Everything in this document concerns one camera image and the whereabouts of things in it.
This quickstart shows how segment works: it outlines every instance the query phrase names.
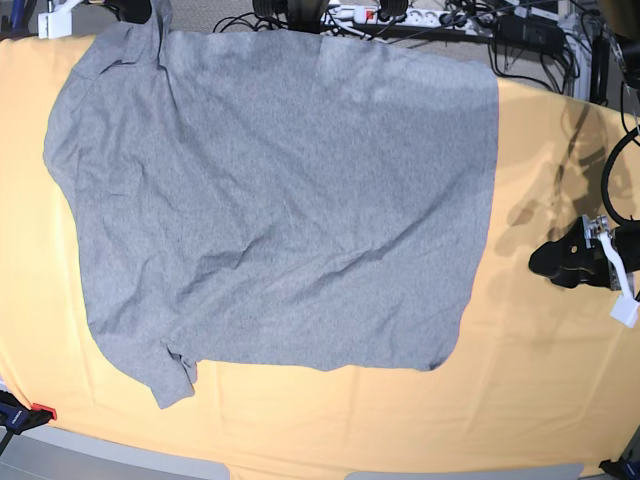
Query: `power adapter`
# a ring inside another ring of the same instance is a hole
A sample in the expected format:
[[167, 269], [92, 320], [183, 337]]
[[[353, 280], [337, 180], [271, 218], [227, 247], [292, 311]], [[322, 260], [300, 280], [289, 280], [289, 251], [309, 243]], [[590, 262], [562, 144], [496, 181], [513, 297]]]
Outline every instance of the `power adapter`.
[[562, 55], [566, 37], [561, 28], [516, 15], [498, 18], [496, 40], [547, 55]]

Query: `gray t-shirt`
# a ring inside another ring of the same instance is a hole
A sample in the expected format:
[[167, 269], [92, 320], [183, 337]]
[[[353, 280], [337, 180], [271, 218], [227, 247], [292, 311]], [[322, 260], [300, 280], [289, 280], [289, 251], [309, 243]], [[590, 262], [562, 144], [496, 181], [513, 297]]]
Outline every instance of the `gray t-shirt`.
[[195, 362], [431, 370], [484, 249], [495, 78], [376, 42], [169, 32], [168, 1], [74, 67], [45, 162], [91, 333], [160, 407]]

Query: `yellow cloth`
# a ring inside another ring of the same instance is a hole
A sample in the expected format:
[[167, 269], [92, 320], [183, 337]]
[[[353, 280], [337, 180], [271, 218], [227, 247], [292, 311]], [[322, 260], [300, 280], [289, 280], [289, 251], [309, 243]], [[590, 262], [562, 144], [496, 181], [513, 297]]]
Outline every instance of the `yellow cloth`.
[[[42, 161], [53, 102], [91, 41], [0, 43], [0, 374], [21, 401], [56, 408], [58, 427], [222, 462], [235, 479], [594, 464], [622, 452], [640, 423], [640, 328], [609, 318], [616, 294], [562, 290], [527, 269], [577, 214], [601, 211], [603, 158], [623, 134], [615, 112], [500, 82], [487, 246], [441, 368], [202, 362], [196, 396], [160, 411], [89, 334], [73, 219]], [[611, 190], [632, 213], [637, 147], [625, 157]]]

